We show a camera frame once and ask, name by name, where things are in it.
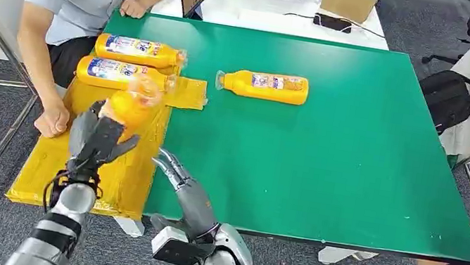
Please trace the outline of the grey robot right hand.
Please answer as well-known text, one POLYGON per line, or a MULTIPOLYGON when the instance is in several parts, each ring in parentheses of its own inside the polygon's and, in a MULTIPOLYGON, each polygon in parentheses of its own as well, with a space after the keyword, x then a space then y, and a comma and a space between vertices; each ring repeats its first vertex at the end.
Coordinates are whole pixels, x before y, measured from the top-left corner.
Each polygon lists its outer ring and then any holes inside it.
POLYGON ((153 157, 152 161, 160 167, 174 188, 182 209, 182 221, 190 239, 204 239, 212 235, 219 226, 219 221, 202 185, 174 154, 164 148, 159 148, 158 156, 153 157))

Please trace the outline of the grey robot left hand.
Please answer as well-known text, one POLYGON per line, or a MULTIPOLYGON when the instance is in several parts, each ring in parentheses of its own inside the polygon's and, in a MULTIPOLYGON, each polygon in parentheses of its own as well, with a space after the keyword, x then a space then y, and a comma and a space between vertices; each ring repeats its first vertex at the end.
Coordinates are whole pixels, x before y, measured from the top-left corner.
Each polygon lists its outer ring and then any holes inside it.
POLYGON ((139 135, 119 141, 125 126, 99 115, 105 101, 94 102, 72 122, 68 140, 70 158, 66 169, 70 172, 96 173, 100 166, 108 164, 136 147, 139 135))

